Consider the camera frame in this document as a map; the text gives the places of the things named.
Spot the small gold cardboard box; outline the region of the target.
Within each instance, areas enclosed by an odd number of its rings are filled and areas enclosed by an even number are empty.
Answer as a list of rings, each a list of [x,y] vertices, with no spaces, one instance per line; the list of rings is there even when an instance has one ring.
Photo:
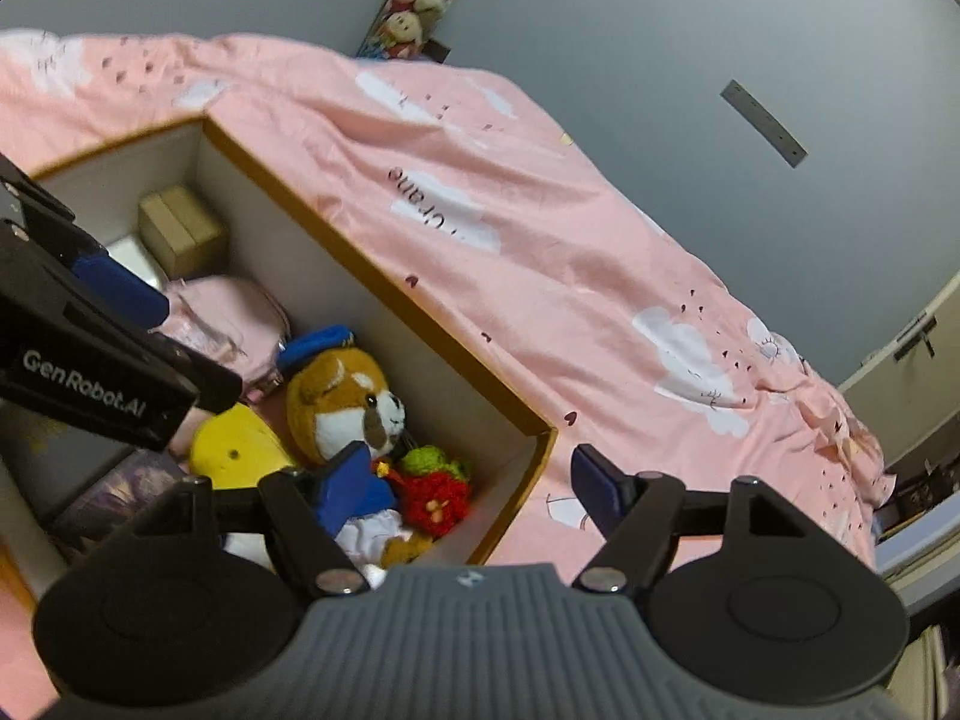
[[[212,275],[228,259],[228,227],[185,185],[140,199],[139,236],[170,280]]]

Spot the yellow plush toy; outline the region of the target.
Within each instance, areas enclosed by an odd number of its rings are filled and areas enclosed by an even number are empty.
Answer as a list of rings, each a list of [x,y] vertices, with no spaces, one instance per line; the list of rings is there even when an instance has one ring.
[[[207,419],[190,445],[190,473],[210,478],[215,489],[255,488],[293,465],[272,427],[242,403]]]

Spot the fox plush blue uniform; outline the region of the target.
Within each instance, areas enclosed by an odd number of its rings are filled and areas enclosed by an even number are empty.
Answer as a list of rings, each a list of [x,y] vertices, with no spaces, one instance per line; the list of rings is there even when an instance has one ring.
[[[302,460],[322,470],[355,440],[370,450],[373,500],[356,525],[343,527],[338,543],[384,572],[423,556],[433,540],[405,525],[387,481],[405,406],[381,366],[337,325],[288,343],[277,367],[286,382],[288,434]]]

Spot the orange crochet plush toy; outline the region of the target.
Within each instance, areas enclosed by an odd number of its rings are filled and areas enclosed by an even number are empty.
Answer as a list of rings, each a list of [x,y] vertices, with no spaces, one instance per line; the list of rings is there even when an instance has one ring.
[[[466,467],[436,445],[421,445],[394,460],[387,481],[405,525],[428,538],[443,538],[470,512]]]

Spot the white rectangular gift box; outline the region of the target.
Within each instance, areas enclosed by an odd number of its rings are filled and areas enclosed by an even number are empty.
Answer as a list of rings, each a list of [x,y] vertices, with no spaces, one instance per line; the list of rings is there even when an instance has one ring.
[[[140,280],[148,283],[151,288],[163,291],[167,282],[166,273],[156,262],[155,257],[148,252],[145,244],[137,234],[127,234],[107,246],[110,258],[132,271]]]

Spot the orange cardboard storage box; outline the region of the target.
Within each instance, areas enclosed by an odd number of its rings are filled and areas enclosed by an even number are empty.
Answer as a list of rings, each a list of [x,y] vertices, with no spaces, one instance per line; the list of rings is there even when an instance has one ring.
[[[291,327],[281,349],[327,328],[347,328],[353,343],[381,366],[405,406],[404,434],[391,452],[391,463],[416,447],[436,445],[466,467],[472,482],[470,512],[413,562],[487,561],[542,473],[555,431],[431,310],[421,307],[418,298],[427,282],[423,273],[398,281],[384,275],[309,210],[262,158],[212,122],[125,138],[96,149],[52,182],[34,182],[68,206],[76,224],[106,250],[127,234],[139,236],[139,201],[145,195],[174,185],[197,193],[229,231],[228,259],[205,277],[244,278],[272,294]],[[290,439],[286,382],[280,377],[280,385],[262,400],[247,403],[241,394],[235,405],[249,406],[272,427],[295,461],[290,468],[319,472],[302,460]],[[181,483],[195,476],[189,452],[197,429],[219,414],[190,410],[161,450],[122,444],[171,455],[184,472]],[[133,517],[160,504],[178,483]],[[20,496],[52,546],[71,557],[94,550],[133,518],[99,541],[67,541],[47,533]]]

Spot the pink mini backpack pouch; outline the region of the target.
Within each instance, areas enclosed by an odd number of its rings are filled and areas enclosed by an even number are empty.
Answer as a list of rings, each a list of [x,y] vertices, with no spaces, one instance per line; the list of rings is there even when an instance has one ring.
[[[280,385],[277,356],[290,338],[290,321],[260,284],[215,275],[171,281],[163,294],[169,312],[155,333],[236,372],[247,403],[257,403]]]

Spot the black picture card box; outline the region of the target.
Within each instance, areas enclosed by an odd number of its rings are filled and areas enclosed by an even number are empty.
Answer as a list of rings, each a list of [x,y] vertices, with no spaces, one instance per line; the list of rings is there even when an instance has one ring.
[[[18,408],[2,410],[2,460],[44,530],[67,541],[106,538],[184,476],[166,452]]]

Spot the white cabinet furniture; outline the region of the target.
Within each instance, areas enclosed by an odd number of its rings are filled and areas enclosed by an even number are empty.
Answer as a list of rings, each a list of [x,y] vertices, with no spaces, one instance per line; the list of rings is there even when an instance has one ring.
[[[840,386],[890,468],[958,415],[958,277]]]

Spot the pink patterned bed duvet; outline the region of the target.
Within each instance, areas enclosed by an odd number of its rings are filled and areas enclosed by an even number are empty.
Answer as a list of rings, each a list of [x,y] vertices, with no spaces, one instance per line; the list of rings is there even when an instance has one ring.
[[[57,718],[892,718],[908,635],[872,567],[890,494],[833,385],[512,83],[256,36],[2,37],[3,160],[212,122],[263,159],[555,431],[482,564],[293,593],[249,541],[143,536],[53,582]],[[817,525],[758,569],[680,543],[651,592],[583,592],[604,544],[576,445],[693,491],[761,479]]]

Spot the grey wall strip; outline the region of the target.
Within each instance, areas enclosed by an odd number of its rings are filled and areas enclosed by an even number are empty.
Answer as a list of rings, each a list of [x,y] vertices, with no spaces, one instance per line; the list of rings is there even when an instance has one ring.
[[[799,167],[807,158],[807,151],[797,138],[737,80],[727,83],[721,91],[721,98],[736,110],[758,135],[765,138],[766,143],[793,169]]]

